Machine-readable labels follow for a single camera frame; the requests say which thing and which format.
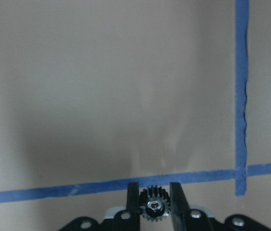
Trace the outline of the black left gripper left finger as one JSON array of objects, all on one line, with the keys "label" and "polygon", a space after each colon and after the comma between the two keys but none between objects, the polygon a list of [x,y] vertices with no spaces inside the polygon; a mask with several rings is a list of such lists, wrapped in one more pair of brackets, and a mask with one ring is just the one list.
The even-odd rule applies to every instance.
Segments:
[{"label": "black left gripper left finger", "polygon": [[140,230],[140,205],[138,182],[128,183],[126,210],[130,214],[128,219],[130,231]]}]

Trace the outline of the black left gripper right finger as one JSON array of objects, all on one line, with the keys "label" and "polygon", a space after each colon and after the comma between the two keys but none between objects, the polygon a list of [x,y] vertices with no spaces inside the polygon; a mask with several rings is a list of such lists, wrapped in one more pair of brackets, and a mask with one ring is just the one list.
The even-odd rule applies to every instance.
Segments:
[{"label": "black left gripper right finger", "polygon": [[189,211],[189,203],[182,186],[178,182],[170,183],[171,219],[175,231],[185,231],[185,215]]}]

